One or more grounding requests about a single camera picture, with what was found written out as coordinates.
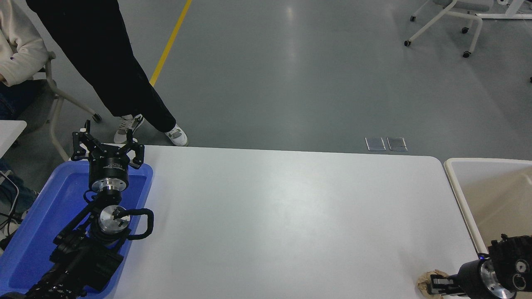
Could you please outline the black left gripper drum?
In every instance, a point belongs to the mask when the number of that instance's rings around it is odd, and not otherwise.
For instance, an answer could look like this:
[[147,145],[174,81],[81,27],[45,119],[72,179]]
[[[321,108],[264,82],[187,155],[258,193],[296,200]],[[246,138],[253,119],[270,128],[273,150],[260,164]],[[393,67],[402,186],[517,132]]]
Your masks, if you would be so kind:
[[128,186],[129,163],[127,154],[119,149],[95,148],[88,155],[90,186]]

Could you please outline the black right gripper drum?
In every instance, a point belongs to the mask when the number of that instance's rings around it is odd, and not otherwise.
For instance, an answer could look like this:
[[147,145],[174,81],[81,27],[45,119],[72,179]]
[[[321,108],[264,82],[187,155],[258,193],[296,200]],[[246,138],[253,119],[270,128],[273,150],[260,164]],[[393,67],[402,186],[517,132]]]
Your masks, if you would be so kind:
[[470,299],[493,299],[481,278],[481,267],[487,260],[464,263],[458,271],[458,285]]

